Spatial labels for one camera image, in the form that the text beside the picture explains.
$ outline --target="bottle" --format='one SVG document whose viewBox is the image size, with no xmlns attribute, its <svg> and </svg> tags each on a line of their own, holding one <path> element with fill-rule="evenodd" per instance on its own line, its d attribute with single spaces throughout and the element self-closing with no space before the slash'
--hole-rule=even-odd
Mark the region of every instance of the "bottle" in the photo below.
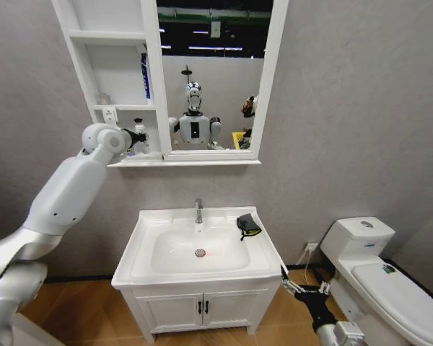
<svg viewBox="0 0 433 346">
<path fill-rule="evenodd" d="M 131 148 L 127 149 L 127 156 L 135 156 L 136 152 L 135 152 L 135 146 L 132 146 Z"/>
<path fill-rule="evenodd" d="M 143 119 L 137 117 L 134 119 L 135 122 L 135 132 L 139 135 L 144 135 L 146 140 L 143 142 L 138 142 L 135 144 L 135 152 L 142 152 L 143 154 L 148 154 L 150 152 L 149 148 L 149 135 L 146 132 L 146 126 L 143 124 Z"/>
</svg>

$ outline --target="toilet flush button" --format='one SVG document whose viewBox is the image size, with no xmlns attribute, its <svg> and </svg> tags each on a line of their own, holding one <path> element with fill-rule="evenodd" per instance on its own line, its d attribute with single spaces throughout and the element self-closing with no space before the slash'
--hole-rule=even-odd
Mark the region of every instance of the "toilet flush button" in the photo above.
<svg viewBox="0 0 433 346">
<path fill-rule="evenodd" d="M 369 228 L 369 229 L 373 229 L 373 228 L 374 228 L 374 225 L 372 225 L 370 222 L 367 222 L 367 221 L 361 221 L 361 224 L 362 224 L 364 227 L 367 227 L 367 228 Z"/>
</svg>

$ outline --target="toilet lid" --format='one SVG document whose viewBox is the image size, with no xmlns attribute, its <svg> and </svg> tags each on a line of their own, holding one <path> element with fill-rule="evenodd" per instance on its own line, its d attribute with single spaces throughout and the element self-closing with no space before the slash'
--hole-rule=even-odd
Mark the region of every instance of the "toilet lid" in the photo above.
<svg viewBox="0 0 433 346">
<path fill-rule="evenodd" d="M 354 277 L 376 302 L 408 331 L 433 344 L 433 299 L 386 263 L 360 265 Z"/>
</svg>

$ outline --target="electrical outlet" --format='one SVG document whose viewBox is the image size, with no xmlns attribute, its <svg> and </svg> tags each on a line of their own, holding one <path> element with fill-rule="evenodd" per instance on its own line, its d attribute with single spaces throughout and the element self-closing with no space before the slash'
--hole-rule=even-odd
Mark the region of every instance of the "electrical outlet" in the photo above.
<svg viewBox="0 0 433 346">
<path fill-rule="evenodd" d="M 305 245 L 305 251 L 313 252 L 318 247 L 318 243 L 306 243 Z"/>
<path fill-rule="evenodd" d="M 117 127 L 118 118 L 117 109 L 115 107 L 103 107 L 102 117 L 106 124 Z"/>
</svg>

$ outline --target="faucet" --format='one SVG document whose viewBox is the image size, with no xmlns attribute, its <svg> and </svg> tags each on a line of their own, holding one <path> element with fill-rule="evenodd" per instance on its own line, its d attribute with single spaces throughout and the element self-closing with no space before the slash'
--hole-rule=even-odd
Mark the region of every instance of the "faucet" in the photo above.
<svg viewBox="0 0 433 346">
<path fill-rule="evenodd" d="M 196 198 L 196 223 L 202 223 L 202 199 Z"/>
</svg>

